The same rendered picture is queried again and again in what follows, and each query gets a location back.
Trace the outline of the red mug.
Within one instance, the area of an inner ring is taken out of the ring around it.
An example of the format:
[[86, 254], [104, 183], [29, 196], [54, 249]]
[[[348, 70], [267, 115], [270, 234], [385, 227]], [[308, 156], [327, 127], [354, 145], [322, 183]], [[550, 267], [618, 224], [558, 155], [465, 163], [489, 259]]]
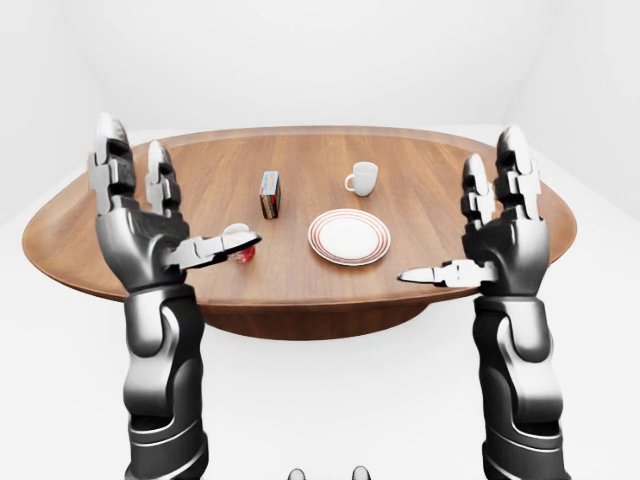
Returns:
[[[234, 223], [227, 226], [224, 229], [223, 234], [226, 235], [226, 234], [232, 234], [237, 232], [249, 232], [249, 231], [250, 229], [248, 225], [244, 223]], [[255, 255], [255, 251], [256, 251], [256, 247], [252, 245], [250, 247], [247, 247], [246, 249], [230, 254], [229, 257], [231, 259], [234, 259], [239, 264], [246, 264], [252, 260], [252, 258]]]

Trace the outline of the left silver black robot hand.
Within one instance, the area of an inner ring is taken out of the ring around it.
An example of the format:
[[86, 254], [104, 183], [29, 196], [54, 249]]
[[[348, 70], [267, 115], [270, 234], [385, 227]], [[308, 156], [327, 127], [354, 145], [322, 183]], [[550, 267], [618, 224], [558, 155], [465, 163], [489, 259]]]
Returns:
[[192, 237], [180, 212], [181, 191], [170, 155], [156, 140], [149, 145], [145, 177], [151, 209], [143, 210], [134, 198], [136, 175], [125, 128], [108, 113], [99, 116], [88, 170], [101, 252], [130, 293], [182, 283], [188, 269], [221, 263], [261, 241], [252, 231]]

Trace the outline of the white plate with red rings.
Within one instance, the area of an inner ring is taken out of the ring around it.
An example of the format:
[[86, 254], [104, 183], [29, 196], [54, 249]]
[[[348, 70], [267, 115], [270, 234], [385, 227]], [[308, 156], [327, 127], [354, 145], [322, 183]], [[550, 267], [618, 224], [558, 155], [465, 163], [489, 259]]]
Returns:
[[335, 209], [316, 217], [308, 241], [322, 258], [346, 266], [367, 265], [381, 259], [391, 246], [386, 225], [357, 209]]

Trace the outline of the white mug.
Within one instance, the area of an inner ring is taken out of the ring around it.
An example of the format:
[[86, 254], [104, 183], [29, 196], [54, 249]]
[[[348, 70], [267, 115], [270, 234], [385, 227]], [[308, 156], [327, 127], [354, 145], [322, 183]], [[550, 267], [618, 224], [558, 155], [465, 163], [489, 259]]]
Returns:
[[372, 162], [361, 161], [353, 165], [352, 173], [344, 181], [347, 191], [360, 197], [368, 196], [375, 188], [378, 166]]

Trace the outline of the round dark wooden table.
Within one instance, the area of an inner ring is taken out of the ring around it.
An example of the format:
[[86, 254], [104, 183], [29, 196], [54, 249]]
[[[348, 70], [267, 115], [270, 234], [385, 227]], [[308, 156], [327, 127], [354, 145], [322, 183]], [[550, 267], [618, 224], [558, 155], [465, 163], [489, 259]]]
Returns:
[[[206, 326], [250, 337], [325, 340], [402, 324], [467, 289], [402, 282], [400, 272], [464, 254], [462, 172], [472, 154], [496, 176], [493, 145], [443, 133], [374, 127], [274, 127], [203, 132], [163, 140], [181, 188], [181, 212], [193, 235], [212, 237], [244, 223], [261, 241], [244, 265], [226, 261], [191, 270]], [[344, 187], [357, 162], [378, 166], [374, 190]], [[265, 219], [259, 196], [265, 171], [278, 171], [279, 216]], [[318, 255], [308, 229], [324, 212], [349, 208], [380, 219], [391, 246], [376, 262], [342, 266]], [[107, 266], [96, 233], [96, 196], [82, 175], [27, 225], [22, 246], [45, 275], [119, 303], [128, 294]]]

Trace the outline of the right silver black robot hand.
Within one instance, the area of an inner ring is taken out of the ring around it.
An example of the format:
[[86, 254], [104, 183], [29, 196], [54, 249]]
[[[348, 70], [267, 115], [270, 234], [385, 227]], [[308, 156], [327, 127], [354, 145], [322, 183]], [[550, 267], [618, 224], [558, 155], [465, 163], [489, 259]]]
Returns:
[[539, 171], [517, 126], [507, 127], [497, 143], [498, 177], [487, 180], [482, 158], [464, 164], [461, 212], [466, 257], [440, 267], [406, 270], [404, 282], [444, 287], [478, 287], [487, 296], [534, 296], [550, 259], [550, 235], [539, 216]]

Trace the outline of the printed food box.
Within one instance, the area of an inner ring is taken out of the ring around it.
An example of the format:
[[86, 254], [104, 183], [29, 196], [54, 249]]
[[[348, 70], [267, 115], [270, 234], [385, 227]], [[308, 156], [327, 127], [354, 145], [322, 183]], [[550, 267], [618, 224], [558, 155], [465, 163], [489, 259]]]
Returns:
[[264, 218], [277, 218], [279, 216], [279, 205], [281, 198], [281, 188], [278, 171], [265, 171], [263, 173], [259, 196]]

